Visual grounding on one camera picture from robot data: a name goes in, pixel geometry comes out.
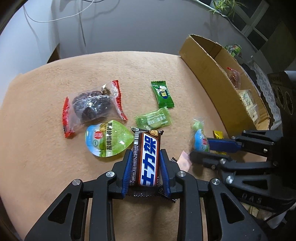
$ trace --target green package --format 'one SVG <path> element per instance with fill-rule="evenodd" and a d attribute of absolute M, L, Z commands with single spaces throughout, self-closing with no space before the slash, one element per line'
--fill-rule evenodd
<path fill-rule="evenodd" d="M 169 126 L 172 123 L 172 118 L 167 107 L 160 108 L 145 115 L 138 115 L 136 125 L 140 129 L 155 130 L 164 126 Z"/>
<path fill-rule="evenodd" d="M 165 81 L 152 81 L 151 86 L 158 101 L 158 107 L 173 108 L 174 102 L 170 96 Z"/>
<path fill-rule="evenodd" d="M 85 132 L 88 149 L 99 157 L 114 156 L 124 151 L 133 138 L 133 134 L 116 120 L 89 126 Z"/>

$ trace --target blue oval logo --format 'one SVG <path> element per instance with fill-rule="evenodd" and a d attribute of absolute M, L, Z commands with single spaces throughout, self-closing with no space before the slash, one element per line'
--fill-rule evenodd
<path fill-rule="evenodd" d="M 165 89 L 159 89 L 159 95 L 161 97 L 163 97 L 164 99 L 167 99 L 168 98 L 168 92 L 165 90 Z"/>

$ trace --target red circular logo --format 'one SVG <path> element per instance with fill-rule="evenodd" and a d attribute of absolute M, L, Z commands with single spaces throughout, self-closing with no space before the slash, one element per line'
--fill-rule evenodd
<path fill-rule="evenodd" d="M 102 133 L 101 131 L 96 131 L 96 132 L 94 133 L 94 137 L 95 137 L 96 139 L 101 139 L 101 138 L 103 137 L 103 133 Z"/>

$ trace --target white cable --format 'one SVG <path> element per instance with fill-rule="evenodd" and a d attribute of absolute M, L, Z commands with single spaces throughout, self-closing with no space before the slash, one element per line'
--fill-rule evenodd
<path fill-rule="evenodd" d="M 76 15 L 82 13 L 82 12 L 83 12 L 84 10 L 86 10 L 87 8 L 89 8 L 90 5 L 92 5 L 94 1 L 95 1 L 95 0 L 92 0 L 92 2 L 91 2 L 91 3 L 90 3 L 85 9 L 83 9 L 82 11 L 80 11 L 80 12 L 74 14 L 74 15 L 67 16 L 67 17 L 63 17 L 63 18 L 58 18 L 58 19 L 54 19 L 54 20 L 50 20 L 50 21 L 36 21 L 36 20 L 32 19 L 32 18 L 28 15 L 27 10 L 26 10 L 26 8 L 25 8 L 25 5 L 23 5 L 23 7 L 24 7 L 24 12 L 25 12 L 25 14 L 26 14 L 26 15 L 28 16 L 28 18 L 31 19 L 32 21 L 34 21 L 34 22 L 36 22 L 36 23 L 49 23 L 49 22 L 54 22 L 54 21 L 61 20 L 61 19 L 64 19 L 64 18 L 74 17 L 74 16 L 76 16 Z"/>

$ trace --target table surface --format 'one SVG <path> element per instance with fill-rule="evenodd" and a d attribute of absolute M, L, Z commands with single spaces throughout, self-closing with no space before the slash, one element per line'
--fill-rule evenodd
<path fill-rule="evenodd" d="M 170 158 L 189 151 L 193 118 L 204 118 L 207 136 L 212 137 L 213 130 L 221 130 L 227 137 L 210 98 L 179 56 L 96 53 L 59 60 L 19 75 L 10 84 L 1 109 L 0 195 L 22 238 L 73 179 L 96 179 L 122 159 L 124 152 L 110 158 L 92 155 L 83 131 L 65 139 L 61 121 L 68 94 L 114 79 L 120 83 L 128 127 L 135 125 L 134 116 L 158 109 L 150 82 L 166 80 L 175 108 L 170 109 L 173 124 L 163 128 L 161 148 L 167 150 Z M 252 155 L 252 160 L 262 158 Z M 189 173 L 204 180 L 216 175 L 200 165 L 192 166 Z M 117 240 L 176 239 L 178 203 L 159 197 L 127 197 L 113 204 Z"/>

